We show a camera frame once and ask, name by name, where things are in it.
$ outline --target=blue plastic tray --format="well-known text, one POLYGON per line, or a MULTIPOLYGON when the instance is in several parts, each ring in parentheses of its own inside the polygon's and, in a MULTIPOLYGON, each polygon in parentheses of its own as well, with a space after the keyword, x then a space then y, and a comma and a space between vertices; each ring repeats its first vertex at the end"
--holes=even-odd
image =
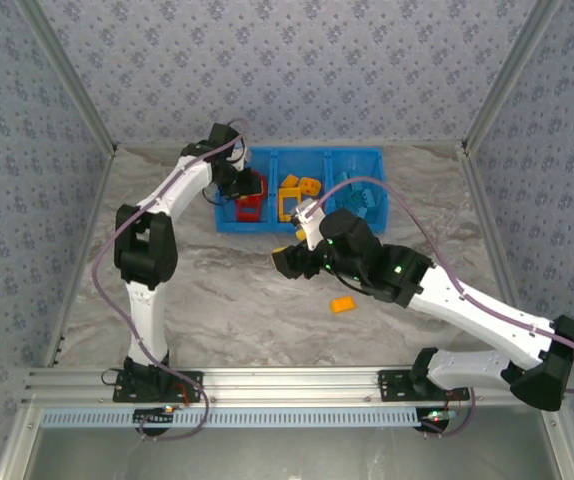
MULTIPOLYGON (((342 178, 369 176, 386 181, 383 156, 379 148, 329 147, 251 147, 249 166, 267 177, 269 197, 263 200, 260 222, 236 221, 234 201, 216 206, 216 230, 223 233, 294 233, 291 223, 278 221, 278 188, 287 175, 310 177, 322 183, 317 198, 342 178)), ((220 203, 223 199, 216 195, 220 203)), ((285 211, 295 206, 295 199, 285 202, 285 211)), ((389 202, 387 193, 370 184, 351 184, 335 193, 327 202, 326 213, 345 207, 365 218, 374 233, 387 228, 389 202)))

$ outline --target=orange block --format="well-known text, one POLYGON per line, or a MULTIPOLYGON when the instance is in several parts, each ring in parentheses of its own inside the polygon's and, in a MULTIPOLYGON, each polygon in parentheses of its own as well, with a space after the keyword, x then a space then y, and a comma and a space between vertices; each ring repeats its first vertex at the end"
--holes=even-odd
POLYGON ((280 184, 281 188, 294 188, 298 185, 298 177, 295 175, 287 175, 283 183, 280 184))
POLYGON ((304 195, 315 197, 320 193, 322 184, 315 178, 303 177, 298 184, 304 195))
POLYGON ((332 313, 342 313, 356 308, 356 301, 354 297, 340 297, 332 300, 330 306, 332 313))

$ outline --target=yellow toy piece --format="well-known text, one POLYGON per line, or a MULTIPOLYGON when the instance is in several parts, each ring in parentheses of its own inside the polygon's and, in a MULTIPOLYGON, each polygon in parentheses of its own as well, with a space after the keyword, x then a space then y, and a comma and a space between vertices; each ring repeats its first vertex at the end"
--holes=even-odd
POLYGON ((295 198, 296 205, 303 201, 303 192, 299 187, 295 188, 279 188, 278 189, 278 221, 279 222, 289 222, 291 220, 291 215, 289 212, 285 213, 285 199, 295 198))
POLYGON ((295 175, 287 175, 287 178, 280 184, 281 188, 294 188, 298 185, 298 177, 295 175))
POLYGON ((278 268, 276 267, 276 260, 274 259, 274 255, 277 254, 277 253, 282 252, 282 251, 285 250, 286 248, 287 248, 287 247, 278 247, 278 248, 274 248, 274 249, 271 251, 271 263, 274 265, 274 268, 275 268, 276 270, 278 270, 278 268))
POLYGON ((320 193, 322 187, 321 183, 315 178, 303 177, 300 179, 298 184, 303 192, 303 195, 309 195, 310 197, 315 197, 320 193))
POLYGON ((332 313, 342 313, 356 308, 356 301, 354 297, 340 297, 332 300, 330 306, 332 313))

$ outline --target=red object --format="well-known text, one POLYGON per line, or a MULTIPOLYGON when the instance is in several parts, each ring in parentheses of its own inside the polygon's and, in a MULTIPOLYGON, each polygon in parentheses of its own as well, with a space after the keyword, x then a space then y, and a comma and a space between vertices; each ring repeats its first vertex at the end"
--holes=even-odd
POLYGON ((254 171, 260 177, 263 192, 260 195, 236 199, 236 221, 237 222, 260 222, 260 211, 263 200, 269 197, 267 177, 254 171))

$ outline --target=patterned wallpaper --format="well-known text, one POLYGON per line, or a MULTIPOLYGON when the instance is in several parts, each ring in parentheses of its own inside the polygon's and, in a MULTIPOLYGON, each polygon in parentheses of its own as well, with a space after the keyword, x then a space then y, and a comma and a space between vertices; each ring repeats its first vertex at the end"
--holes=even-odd
POLYGON ((574 316, 574 0, 547 28, 477 159, 524 306, 574 316))
POLYGON ((458 139, 533 0, 40 0, 114 141, 458 139))
POLYGON ((46 354, 105 155, 11 0, 0 0, 0 451, 46 354))

